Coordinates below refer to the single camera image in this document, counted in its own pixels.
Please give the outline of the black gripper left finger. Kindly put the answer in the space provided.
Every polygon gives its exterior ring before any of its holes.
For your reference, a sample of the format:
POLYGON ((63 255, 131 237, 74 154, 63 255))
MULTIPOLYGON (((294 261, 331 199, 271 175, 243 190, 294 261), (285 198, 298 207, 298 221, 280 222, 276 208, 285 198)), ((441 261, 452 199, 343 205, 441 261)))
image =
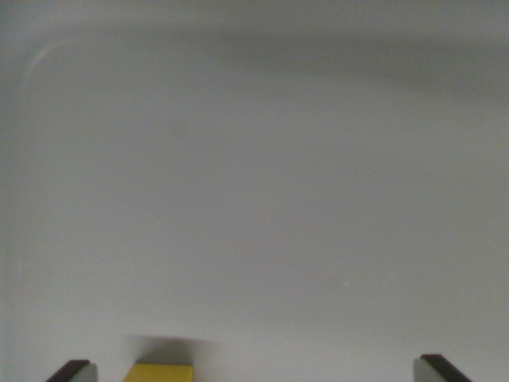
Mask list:
POLYGON ((70 360, 46 382, 97 382, 97 366, 89 360, 70 360))

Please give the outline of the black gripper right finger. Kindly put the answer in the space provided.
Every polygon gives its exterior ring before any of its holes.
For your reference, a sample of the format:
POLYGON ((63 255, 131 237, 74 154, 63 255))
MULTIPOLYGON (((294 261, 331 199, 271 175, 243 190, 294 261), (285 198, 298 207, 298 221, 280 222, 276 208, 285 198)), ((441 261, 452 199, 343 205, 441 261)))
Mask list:
POLYGON ((422 354, 413 362, 413 382, 472 382, 441 354, 422 354))

